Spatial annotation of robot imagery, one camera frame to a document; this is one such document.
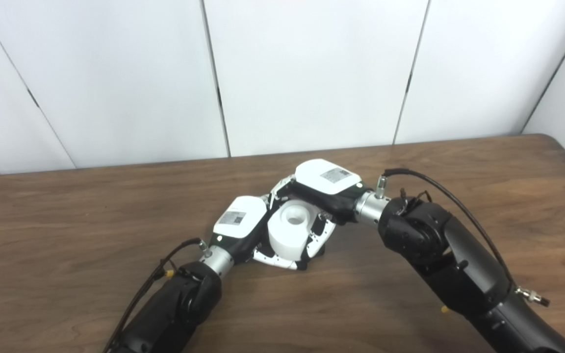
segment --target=robotic hand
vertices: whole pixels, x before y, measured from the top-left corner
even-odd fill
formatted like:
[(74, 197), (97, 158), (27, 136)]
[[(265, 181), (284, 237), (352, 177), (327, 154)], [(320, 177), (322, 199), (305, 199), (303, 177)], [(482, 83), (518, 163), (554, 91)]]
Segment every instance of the robotic hand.
[(565, 338), (525, 302), (548, 306), (547, 299), (516, 286), (493, 244), (496, 259), (438, 204), (404, 192), (384, 197), (386, 178), (395, 174), (422, 177), (462, 207), (441, 185), (409, 170), (386, 170), (374, 191), (359, 175), (323, 159), (302, 163), (269, 195), (237, 197), (215, 223), (200, 261), (181, 266), (125, 329), (117, 326), (104, 352), (179, 352), (220, 300), (222, 277), (234, 264), (253, 258), (305, 270), (335, 225), (363, 223), (497, 352), (565, 353)]

